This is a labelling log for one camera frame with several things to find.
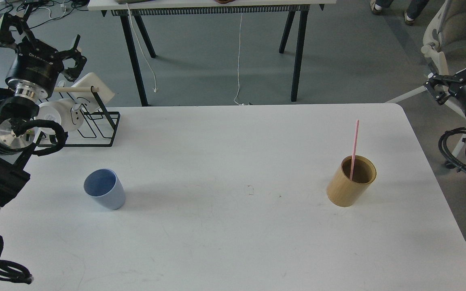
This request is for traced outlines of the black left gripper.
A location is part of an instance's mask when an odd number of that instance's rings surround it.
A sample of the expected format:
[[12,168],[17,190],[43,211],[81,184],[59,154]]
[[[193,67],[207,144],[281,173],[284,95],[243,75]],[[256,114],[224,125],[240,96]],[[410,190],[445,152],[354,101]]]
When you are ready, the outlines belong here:
[[[4,13],[0,17],[0,47],[15,51],[15,60],[8,70],[5,83],[16,89],[20,83],[33,85],[39,88],[38,98],[50,98],[53,94],[59,74],[66,80],[73,82],[79,78],[87,62],[78,48],[80,35],[76,35],[72,48],[57,52],[57,60],[50,60],[50,54],[40,56],[36,50],[36,39],[28,27],[28,16],[11,15]],[[17,44],[11,32],[14,27],[19,35],[24,35],[26,41]],[[66,60],[74,61],[74,66],[64,65]]]

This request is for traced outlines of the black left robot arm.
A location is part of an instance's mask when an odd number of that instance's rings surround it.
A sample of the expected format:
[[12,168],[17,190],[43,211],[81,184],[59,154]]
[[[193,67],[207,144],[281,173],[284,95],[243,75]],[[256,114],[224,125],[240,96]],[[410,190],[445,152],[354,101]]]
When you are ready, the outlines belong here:
[[76,80],[87,61],[78,49],[59,51],[38,39],[28,26],[32,8],[24,14],[0,14],[0,47],[15,52],[15,60],[0,88],[0,208],[13,200],[30,180],[24,167],[31,156],[45,156],[65,147],[67,134],[59,122],[38,119],[37,101],[52,96],[62,74]]

